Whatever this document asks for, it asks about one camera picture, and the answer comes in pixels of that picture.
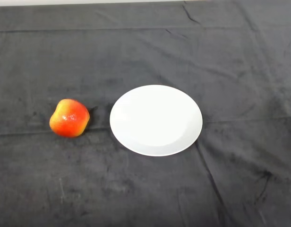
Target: apple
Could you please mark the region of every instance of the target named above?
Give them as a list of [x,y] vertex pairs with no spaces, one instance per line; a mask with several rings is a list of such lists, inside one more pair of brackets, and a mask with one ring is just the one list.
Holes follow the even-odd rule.
[[63,99],[50,118],[50,128],[64,137],[81,135],[90,119],[87,108],[74,99]]

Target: empty plate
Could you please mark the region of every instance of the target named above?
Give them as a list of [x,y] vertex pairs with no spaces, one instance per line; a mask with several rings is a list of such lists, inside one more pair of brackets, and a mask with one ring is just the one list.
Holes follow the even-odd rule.
[[172,87],[149,85],[125,93],[112,108],[110,124],[116,139],[148,156],[176,154],[198,138],[202,115],[198,105]]

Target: black velvet fabric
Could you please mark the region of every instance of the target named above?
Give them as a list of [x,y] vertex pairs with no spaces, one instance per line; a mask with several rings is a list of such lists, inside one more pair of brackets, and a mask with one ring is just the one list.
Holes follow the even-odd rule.
[[[198,103],[187,150],[114,138],[150,84]],[[97,106],[78,138],[50,130],[63,98]],[[291,0],[0,8],[0,227],[35,226],[291,227]]]

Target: white background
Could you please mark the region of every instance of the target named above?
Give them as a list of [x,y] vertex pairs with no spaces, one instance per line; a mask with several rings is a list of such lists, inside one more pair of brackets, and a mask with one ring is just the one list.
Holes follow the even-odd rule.
[[0,6],[59,5],[59,4],[87,4],[87,3],[146,2],[146,1],[177,1],[177,0],[0,0]]

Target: white plate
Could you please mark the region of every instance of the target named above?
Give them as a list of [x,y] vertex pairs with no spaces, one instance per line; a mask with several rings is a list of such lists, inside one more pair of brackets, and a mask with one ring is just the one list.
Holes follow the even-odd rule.
[[192,145],[202,128],[198,105],[172,87],[135,88],[117,100],[110,115],[112,132],[128,149],[148,156],[176,154]]

